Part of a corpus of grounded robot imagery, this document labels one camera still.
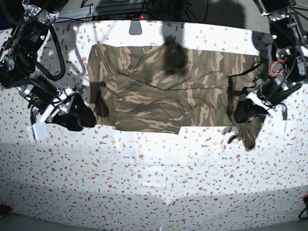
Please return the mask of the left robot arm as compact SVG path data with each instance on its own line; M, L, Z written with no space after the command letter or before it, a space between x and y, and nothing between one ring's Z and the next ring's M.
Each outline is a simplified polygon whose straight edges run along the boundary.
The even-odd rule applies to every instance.
M308 38L295 10L294 0L256 0L260 13L268 18L272 47L268 53L269 77L242 91L234 112L237 123L270 115L286 120L287 109L279 115L277 105L308 82Z

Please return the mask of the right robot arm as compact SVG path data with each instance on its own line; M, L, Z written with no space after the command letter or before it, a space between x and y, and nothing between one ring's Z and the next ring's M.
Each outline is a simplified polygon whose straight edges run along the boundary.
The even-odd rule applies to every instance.
M56 82L66 73L60 42L52 26L65 0L23 0L19 19L13 16L13 2L2 0L0 11L13 25L8 40L1 46L0 85L16 88L30 109L31 124L26 130L30 141L49 136L47 124L57 124L69 131L95 127L93 112L82 98L84 87L61 87ZM50 34L60 63L60 72L51 74L37 61L38 50Z

